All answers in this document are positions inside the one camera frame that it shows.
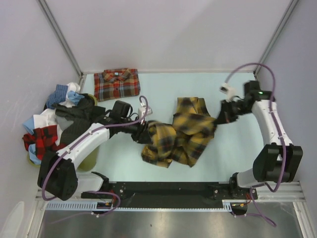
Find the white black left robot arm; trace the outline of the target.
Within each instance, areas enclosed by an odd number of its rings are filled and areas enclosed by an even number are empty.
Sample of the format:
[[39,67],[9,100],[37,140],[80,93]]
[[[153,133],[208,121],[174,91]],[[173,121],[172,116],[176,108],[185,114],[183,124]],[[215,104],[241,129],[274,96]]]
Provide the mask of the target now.
[[130,104],[116,101],[107,117],[92,123],[72,143],[56,152],[45,153],[37,182],[45,201],[55,198],[66,201],[77,192],[93,193],[98,198],[109,194],[105,176],[96,172],[78,172],[77,169],[89,154],[118,133],[130,134],[132,140],[138,144],[152,142],[145,120],[146,116],[152,114],[152,109],[145,96],[140,96],[139,101],[141,106],[137,120],[130,120],[127,116]]

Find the yellow plaid long sleeve shirt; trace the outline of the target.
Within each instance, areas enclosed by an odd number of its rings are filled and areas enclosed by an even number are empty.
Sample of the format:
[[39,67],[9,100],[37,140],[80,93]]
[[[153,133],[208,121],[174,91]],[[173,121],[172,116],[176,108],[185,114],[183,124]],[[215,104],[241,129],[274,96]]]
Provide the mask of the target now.
[[178,98],[171,124],[156,120],[149,122],[148,132],[152,142],[143,148],[142,160],[165,168],[173,161],[195,166],[214,138],[214,121],[204,98]]

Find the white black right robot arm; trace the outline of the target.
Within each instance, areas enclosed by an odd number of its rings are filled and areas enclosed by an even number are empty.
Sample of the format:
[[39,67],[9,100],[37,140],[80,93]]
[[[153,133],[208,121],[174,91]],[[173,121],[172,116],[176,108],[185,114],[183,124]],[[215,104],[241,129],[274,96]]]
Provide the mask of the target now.
[[277,111],[271,91],[263,91],[258,81],[244,84],[244,97],[236,95],[235,89],[223,83],[220,91],[226,99],[220,102],[221,109],[214,125],[235,122],[240,116],[253,114],[258,122],[264,147],[253,162],[251,169],[234,173],[230,178],[229,195],[240,199],[247,188],[276,184],[270,191],[276,192],[282,183],[292,182],[303,156],[301,146],[296,146],[287,136]]

